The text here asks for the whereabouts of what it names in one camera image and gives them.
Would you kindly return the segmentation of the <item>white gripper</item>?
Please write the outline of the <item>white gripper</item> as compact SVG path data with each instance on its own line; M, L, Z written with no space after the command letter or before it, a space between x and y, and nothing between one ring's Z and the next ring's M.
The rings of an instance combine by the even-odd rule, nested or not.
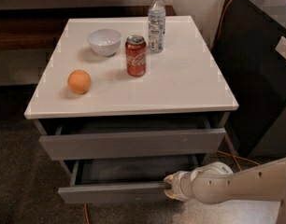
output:
M164 194L173 200L187 202L193 198L193 190L191 187L191 172L178 171L173 175L164 178L164 186L166 189Z

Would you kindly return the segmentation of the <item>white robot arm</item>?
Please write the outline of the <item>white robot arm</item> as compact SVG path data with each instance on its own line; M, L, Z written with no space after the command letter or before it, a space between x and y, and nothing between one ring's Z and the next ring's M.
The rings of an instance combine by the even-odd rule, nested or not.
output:
M234 173L226 164L216 161L177 171L164 178L171 186L164 194L174 200L216 204L232 200L280 202L276 224L286 224L286 158L271 161Z

